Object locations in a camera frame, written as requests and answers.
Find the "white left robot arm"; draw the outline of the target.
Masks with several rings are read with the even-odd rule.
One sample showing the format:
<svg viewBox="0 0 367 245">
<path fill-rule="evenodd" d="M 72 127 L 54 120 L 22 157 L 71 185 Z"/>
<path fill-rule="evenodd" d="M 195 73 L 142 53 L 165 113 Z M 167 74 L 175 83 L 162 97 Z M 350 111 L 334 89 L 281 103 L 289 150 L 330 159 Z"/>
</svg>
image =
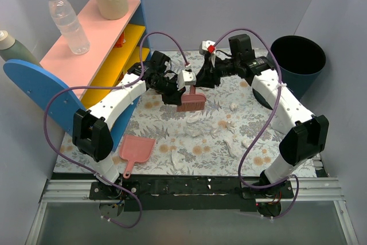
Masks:
<svg viewBox="0 0 367 245">
<path fill-rule="evenodd" d="M 88 110 L 77 110 L 73 116 L 72 142 L 92 162 L 95 174 L 104 181 L 102 192 L 109 199 L 118 198 L 122 192 L 111 155 L 114 148 L 111 130 L 115 122 L 150 88 L 161 94 L 166 104 L 181 105 L 186 86 L 195 79 L 190 65 L 175 73 L 168 69 L 170 63 L 167 55 L 155 51 L 151 59 L 130 67 L 102 100 Z"/>
</svg>

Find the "pink hand brush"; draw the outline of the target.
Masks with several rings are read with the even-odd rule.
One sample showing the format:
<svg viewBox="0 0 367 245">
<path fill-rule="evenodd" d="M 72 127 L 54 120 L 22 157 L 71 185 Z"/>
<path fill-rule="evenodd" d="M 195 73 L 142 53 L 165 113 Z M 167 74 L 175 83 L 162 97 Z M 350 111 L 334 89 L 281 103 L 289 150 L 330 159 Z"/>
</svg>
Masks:
<svg viewBox="0 0 367 245">
<path fill-rule="evenodd" d="M 189 93 L 181 96 L 181 105 L 177 106 L 177 112 L 201 111 L 205 108 L 206 96 L 196 92 L 196 87 L 191 85 Z"/>
</svg>

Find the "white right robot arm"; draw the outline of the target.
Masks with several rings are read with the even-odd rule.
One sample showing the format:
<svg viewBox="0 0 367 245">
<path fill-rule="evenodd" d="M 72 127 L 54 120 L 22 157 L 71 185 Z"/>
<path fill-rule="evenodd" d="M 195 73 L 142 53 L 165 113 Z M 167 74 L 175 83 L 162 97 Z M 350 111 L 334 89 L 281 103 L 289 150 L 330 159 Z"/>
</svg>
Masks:
<svg viewBox="0 0 367 245">
<path fill-rule="evenodd" d="M 257 58 L 247 34 L 230 37 L 229 44 L 231 56 L 222 60 L 216 56 L 215 42 L 201 43 L 199 51 L 204 63 L 196 76 L 196 87 L 214 88 L 220 85 L 221 78 L 237 75 L 272 108 L 269 119 L 285 137 L 279 144 L 279 155 L 251 188 L 260 189 L 265 197 L 274 197 L 297 167 L 324 150 L 329 121 L 303 106 L 283 83 L 273 52 Z"/>
</svg>

